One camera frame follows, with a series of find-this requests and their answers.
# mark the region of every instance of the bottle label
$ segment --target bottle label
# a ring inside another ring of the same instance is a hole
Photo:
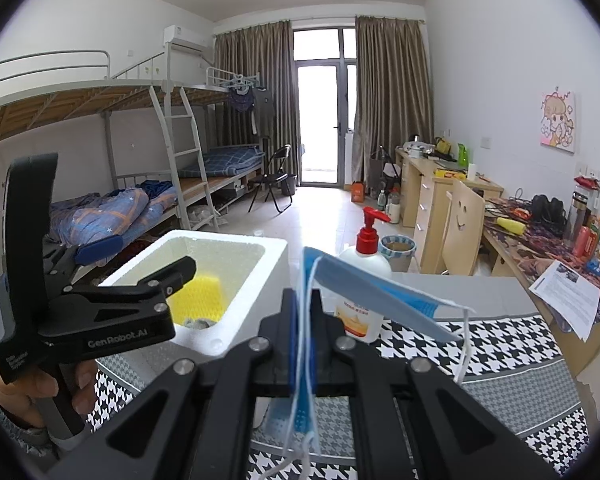
[[[369,330],[369,311],[356,303],[344,301],[336,306],[336,317],[342,320],[344,330],[351,335],[364,337]]]

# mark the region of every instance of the sleeve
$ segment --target sleeve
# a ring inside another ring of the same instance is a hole
[[[21,450],[42,471],[46,471],[58,461],[56,450],[49,439],[45,429],[31,428],[24,430],[20,428],[4,414],[0,407],[0,424]]]

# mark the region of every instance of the wooden chair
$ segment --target wooden chair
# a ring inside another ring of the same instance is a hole
[[[279,184],[280,182],[285,181],[286,178],[288,177],[288,173],[284,170],[284,166],[285,166],[287,159],[289,158],[290,153],[291,153],[291,145],[290,144],[285,144],[284,146],[282,146],[282,148],[279,148],[278,150],[276,150],[275,153],[273,155],[271,155],[271,158],[265,165],[265,171],[267,171],[267,173],[261,174],[253,180],[254,183],[258,184],[258,186],[256,187],[256,192],[254,193],[253,199],[251,200],[251,205],[249,206],[249,211],[248,211],[249,213],[251,212],[253,203],[256,201],[256,197],[258,196],[258,192],[260,191],[260,188],[262,186],[267,187],[267,194],[264,197],[264,201],[266,202],[267,199],[269,198],[269,195],[271,195],[271,197],[273,199],[273,203],[276,206],[276,210],[278,213],[282,213],[283,211],[286,211],[287,209],[289,209],[291,207],[292,203],[294,202],[294,199],[291,195],[289,195],[289,198],[290,198],[289,204],[284,209],[280,209],[278,207],[278,201],[276,200],[276,196],[273,194],[273,189],[271,187],[272,184]]]
[[[461,180],[454,180],[442,247],[445,274],[473,275],[483,225],[484,199]]]

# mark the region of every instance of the red pump dispenser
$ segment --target red pump dispenser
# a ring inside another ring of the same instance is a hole
[[[378,231],[374,229],[376,219],[390,222],[391,219],[383,212],[365,207],[362,212],[365,215],[365,226],[360,229],[356,238],[356,250],[361,254],[376,254],[378,252]]]

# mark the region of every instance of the cup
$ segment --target cup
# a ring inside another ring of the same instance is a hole
[[[478,167],[475,164],[469,164],[469,169],[466,172],[467,179],[475,180],[476,171],[478,171]]]

